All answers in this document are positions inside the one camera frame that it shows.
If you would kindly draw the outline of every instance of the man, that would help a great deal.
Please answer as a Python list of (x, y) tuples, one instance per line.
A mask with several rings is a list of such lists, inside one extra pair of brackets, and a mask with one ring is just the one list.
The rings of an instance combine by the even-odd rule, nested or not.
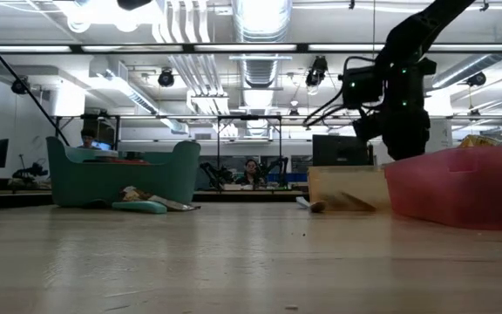
[(94, 147), (92, 145), (92, 142), (94, 141), (94, 138), (96, 137), (96, 134), (94, 133), (94, 131), (89, 130), (89, 129), (83, 129), (80, 132), (80, 136), (83, 139), (83, 145), (79, 146), (78, 148), (100, 149), (100, 148)]

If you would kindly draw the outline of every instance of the ceiling duct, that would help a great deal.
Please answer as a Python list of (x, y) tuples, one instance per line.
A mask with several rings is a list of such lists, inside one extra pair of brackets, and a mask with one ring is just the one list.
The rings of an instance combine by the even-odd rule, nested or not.
[(483, 71), (502, 61), (502, 53), (473, 55), (433, 79), (433, 88), (445, 88)]
[[(232, 6), (238, 42), (280, 43), (286, 40), (292, 0), (232, 0)], [(251, 88), (270, 87), (276, 80), (278, 62), (241, 61), (245, 85)]]

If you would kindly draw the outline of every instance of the teal cloth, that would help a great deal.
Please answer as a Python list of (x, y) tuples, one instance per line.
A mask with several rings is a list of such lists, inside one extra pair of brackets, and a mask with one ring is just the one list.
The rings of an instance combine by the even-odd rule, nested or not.
[(156, 201), (116, 201), (112, 204), (115, 209), (137, 211), (150, 214), (165, 214), (167, 213), (166, 206), (157, 203)]

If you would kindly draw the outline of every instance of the red plastic bin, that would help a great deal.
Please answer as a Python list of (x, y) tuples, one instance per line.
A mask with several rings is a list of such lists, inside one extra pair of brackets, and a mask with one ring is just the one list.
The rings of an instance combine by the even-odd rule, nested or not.
[(426, 154), (385, 169), (392, 210), (468, 229), (502, 229), (502, 147)]

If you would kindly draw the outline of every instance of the food wrapper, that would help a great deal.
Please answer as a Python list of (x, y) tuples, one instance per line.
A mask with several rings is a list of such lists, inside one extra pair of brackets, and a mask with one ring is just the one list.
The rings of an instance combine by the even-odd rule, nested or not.
[(190, 206), (170, 201), (163, 197), (152, 195), (136, 187), (127, 187), (121, 191), (122, 201), (155, 201), (166, 206), (167, 211), (190, 211), (199, 209), (200, 206)]
[(466, 135), (458, 147), (495, 147), (502, 146), (501, 140), (481, 135)]

